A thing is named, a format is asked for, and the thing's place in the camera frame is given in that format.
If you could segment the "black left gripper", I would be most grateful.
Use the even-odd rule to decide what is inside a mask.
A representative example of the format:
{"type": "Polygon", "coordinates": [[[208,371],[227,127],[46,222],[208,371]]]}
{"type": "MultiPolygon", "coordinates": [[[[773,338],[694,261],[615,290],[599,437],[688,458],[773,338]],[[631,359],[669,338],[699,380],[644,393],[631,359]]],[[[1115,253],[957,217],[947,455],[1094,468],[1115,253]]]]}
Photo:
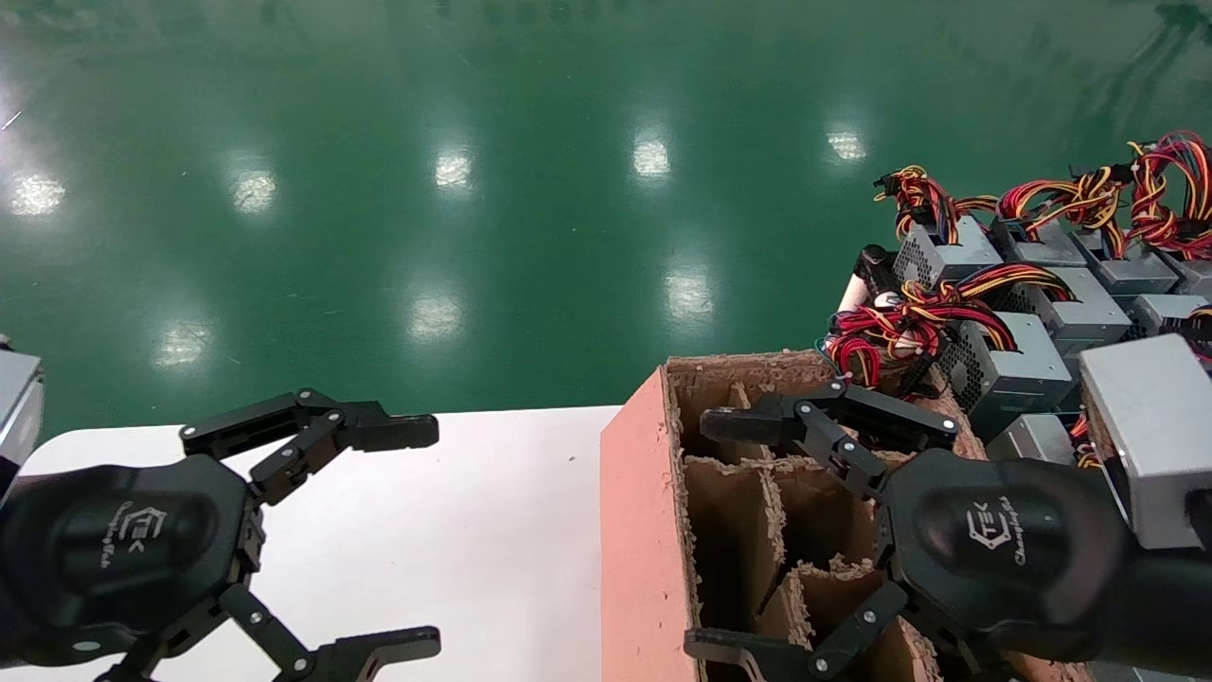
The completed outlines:
{"type": "Polygon", "coordinates": [[[2,505],[2,665],[178,657],[259,569],[263,514],[223,463],[19,476],[2,505]]]}

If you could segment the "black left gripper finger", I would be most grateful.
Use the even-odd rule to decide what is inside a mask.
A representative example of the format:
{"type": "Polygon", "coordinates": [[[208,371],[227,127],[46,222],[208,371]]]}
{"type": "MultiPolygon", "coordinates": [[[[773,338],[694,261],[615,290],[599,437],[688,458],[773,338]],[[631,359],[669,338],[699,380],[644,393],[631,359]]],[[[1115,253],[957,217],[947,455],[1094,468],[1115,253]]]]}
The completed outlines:
{"type": "Polygon", "coordinates": [[[251,495],[274,506],[345,453],[438,445],[438,415],[390,415],[375,401],[339,402],[315,389],[284,392],[183,426],[185,455],[225,460],[265,445],[276,449],[250,471],[251,495]]]}
{"type": "Polygon", "coordinates": [[[99,680],[152,681],[162,660],[182,655],[225,621],[276,665],[276,681],[372,681],[385,666],[441,651],[435,626],[341,637],[309,649],[247,583],[116,583],[95,595],[95,631],[103,651],[124,657],[99,680]]]}

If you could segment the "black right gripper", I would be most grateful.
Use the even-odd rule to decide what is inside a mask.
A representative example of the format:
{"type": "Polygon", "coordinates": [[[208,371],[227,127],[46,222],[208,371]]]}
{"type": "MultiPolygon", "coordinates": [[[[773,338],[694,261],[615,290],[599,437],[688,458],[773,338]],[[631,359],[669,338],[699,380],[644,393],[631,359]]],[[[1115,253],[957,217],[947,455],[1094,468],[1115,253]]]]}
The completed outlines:
{"type": "Polygon", "coordinates": [[[858,499],[880,498],[893,581],[817,649],[691,629],[686,655],[741,666],[753,681],[848,681],[857,657],[899,617],[924,620],[934,644],[960,652],[970,681],[1018,678],[999,651],[1080,661],[1104,646],[1130,528],[1099,476],[1042,460],[957,457],[947,452],[956,419],[841,380],[713,407],[701,432],[810,458],[858,499]],[[890,475],[876,449],[924,453],[890,475]]]}

